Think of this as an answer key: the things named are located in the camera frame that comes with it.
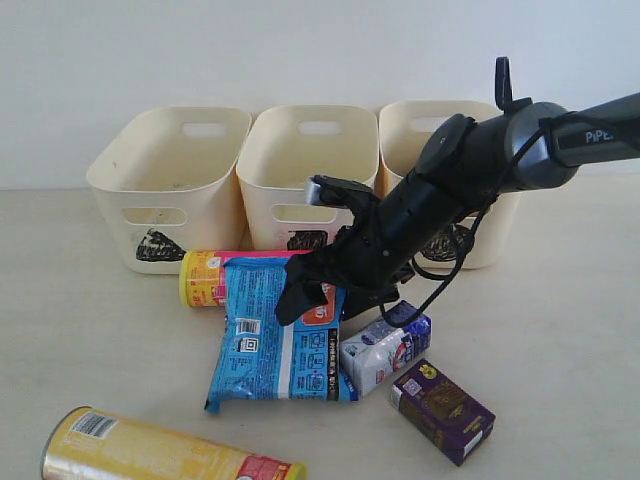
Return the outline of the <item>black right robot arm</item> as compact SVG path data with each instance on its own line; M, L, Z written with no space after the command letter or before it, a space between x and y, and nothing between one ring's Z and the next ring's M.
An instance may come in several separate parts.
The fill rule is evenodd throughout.
M465 216L482 215L501 194L557 188L582 165L639 154L634 94L578 112L527 98L499 109L482 122L462 114L447 119L385 197L355 181L311 177L309 203L346 208L354 220L331 244L289 259L275 308L279 323L324 305L327 284L345 289L346 318L395 301L398 285L412 276L411 258Z

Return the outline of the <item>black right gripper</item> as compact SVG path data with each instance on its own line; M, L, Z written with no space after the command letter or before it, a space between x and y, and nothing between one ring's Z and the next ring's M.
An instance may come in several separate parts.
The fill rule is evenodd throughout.
M341 228L333 243L286 263L285 285L275 309L279 324L289 326L326 305L324 283L347 290L345 320L397 301L398 285L414 276L411 257L385 236L376 220Z

